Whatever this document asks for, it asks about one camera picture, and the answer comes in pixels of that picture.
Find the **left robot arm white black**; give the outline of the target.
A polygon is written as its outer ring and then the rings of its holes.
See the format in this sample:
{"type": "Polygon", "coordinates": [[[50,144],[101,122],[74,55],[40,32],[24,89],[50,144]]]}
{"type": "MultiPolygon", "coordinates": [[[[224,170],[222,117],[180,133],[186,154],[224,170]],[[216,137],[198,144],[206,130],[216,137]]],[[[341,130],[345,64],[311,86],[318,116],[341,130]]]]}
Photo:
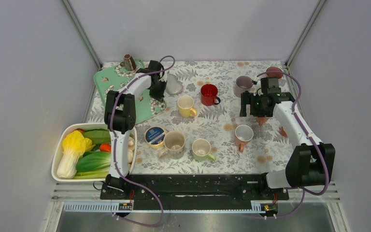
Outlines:
{"type": "Polygon", "coordinates": [[[104,122],[110,131],[112,142],[112,163],[108,177],[123,179],[112,186],[112,193],[120,199],[129,196],[129,183],[145,187],[127,178],[128,138],[136,124],[136,99],[148,90],[151,99],[164,102],[167,82],[163,80],[163,76],[166,70],[160,61],[151,60],[147,68],[138,69],[135,76],[121,89],[107,93],[104,122]]]}

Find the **red mug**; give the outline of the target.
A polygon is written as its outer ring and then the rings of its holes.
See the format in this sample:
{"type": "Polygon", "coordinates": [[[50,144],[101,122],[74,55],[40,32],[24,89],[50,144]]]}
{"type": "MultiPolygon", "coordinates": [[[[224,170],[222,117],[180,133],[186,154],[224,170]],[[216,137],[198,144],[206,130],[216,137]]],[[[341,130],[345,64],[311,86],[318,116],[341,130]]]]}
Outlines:
{"type": "Polygon", "coordinates": [[[221,99],[217,96],[218,89],[213,84],[205,84],[200,89],[200,99],[206,106],[218,105],[221,99]]]}

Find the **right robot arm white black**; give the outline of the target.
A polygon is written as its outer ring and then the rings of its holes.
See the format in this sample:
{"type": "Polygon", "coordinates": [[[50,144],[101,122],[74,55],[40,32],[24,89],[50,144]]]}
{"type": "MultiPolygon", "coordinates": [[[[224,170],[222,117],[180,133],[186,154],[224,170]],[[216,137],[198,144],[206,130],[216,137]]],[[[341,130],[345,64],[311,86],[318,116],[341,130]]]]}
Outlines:
{"type": "Polygon", "coordinates": [[[241,93],[240,116],[274,117],[285,130],[293,152],[283,170],[267,173],[258,185],[258,193],[270,199],[277,189],[323,185],[331,180],[335,148],[318,138],[304,121],[297,107],[297,99],[283,92],[277,77],[264,77],[261,94],[241,93]]]}

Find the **light green mug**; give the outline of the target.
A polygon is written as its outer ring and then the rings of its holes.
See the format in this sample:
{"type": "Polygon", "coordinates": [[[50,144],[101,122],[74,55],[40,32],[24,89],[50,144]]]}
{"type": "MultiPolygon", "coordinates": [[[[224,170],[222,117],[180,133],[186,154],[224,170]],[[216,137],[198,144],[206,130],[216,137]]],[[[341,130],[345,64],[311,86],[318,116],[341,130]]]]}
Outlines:
{"type": "Polygon", "coordinates": [[[216,161],[215,155],[211,153],[212,147],[209,141],[205,139],[196,139],[192,146],[192,155],[197,161],[216,161]]]}

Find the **cream floral mug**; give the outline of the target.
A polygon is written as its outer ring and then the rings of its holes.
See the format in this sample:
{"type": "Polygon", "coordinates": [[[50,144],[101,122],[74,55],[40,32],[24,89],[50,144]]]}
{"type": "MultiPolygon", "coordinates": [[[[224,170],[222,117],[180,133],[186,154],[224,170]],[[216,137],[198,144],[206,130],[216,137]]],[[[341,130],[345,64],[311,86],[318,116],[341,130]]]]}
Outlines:
{"type": "Polygon", "coordinates": [[[159,159],[171,158],[179,160],[185,152],[185,136],[179,131],[168,132],[163,140],[163,148],[158,153],[159,159]]]}

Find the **brown cup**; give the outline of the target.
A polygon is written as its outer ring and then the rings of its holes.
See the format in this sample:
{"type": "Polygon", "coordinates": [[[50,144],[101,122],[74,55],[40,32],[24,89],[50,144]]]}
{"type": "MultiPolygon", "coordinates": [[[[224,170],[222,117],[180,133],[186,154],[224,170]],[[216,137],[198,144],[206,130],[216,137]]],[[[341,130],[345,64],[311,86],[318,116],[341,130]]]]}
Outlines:
{"type": "Polygon", "coordinates": [[[137,69],[136,62],[131,54],[124,55],[123,65],[127,71],[134,71],[135,69],[137,69]]]}

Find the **yellow mug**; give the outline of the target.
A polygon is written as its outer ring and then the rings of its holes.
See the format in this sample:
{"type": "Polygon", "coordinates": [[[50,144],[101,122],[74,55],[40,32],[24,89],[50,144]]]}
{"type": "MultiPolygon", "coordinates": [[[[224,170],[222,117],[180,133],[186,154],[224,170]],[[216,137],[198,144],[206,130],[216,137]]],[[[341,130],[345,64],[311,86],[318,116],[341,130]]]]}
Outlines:
{"type": "Polygon", "coordinates": [[[198,113],[194,108],[194,100],[188,95],[181,96],[178,101],[178,110],[183,117],[195,117],[198,113]]]}

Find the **lilac mug black handle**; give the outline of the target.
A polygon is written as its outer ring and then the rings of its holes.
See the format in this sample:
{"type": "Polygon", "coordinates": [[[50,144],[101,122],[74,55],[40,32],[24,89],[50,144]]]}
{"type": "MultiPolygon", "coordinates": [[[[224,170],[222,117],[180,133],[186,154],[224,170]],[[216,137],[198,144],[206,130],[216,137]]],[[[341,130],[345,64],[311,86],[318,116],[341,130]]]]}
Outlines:
{"type": "Polygon", "coordinates": [[[253,86],[257,84],[257,81],[254,81],[248,76],[239,76],[234,85],[234,94],[236,97],[240,98],[241,94],[245,91],[249,91],[253,86]]]}

